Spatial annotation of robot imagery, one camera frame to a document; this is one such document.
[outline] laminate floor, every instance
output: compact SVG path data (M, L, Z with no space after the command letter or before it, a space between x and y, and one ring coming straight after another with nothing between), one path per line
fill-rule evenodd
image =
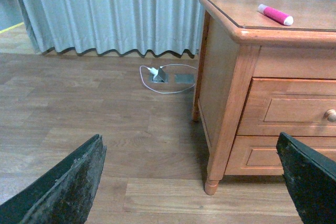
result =
M302 223L281 181L229 179L214 196L204 193L208 150L201 123L191 121L193 92L162 95L140 82L140 65L168 63L197 66L193 59L0 54L0 203L99 133L107 155L88 224Z

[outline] pink and white tube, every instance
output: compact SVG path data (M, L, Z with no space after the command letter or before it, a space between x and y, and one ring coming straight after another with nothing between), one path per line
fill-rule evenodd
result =
M290 26L293 24L293 17L267 5L259 5L258 11L265 16L274 19L282 25Z

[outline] turned wooden leg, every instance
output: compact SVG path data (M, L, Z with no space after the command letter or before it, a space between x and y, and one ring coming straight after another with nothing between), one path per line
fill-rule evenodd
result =
M199 117L199 110L198 110L198 106L194 105L193 106L193 112L191 114L191 120L193 120L194 122L198 122L198 118Z
M207 179L205 182L204 190L208 195L214 195L217 191L219 180L210 180Z

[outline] drawer knob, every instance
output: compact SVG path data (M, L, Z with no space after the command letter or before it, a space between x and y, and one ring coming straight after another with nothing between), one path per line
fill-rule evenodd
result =
M336 110L328 110L324 116L327 118L329 122L336 122Z

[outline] light blue curtain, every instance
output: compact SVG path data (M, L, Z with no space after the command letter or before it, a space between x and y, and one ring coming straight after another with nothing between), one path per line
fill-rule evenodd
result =
M202 12L198 0L19 0L27 32L40 51L52 47L99 54L137 49L156 55L195 54Z

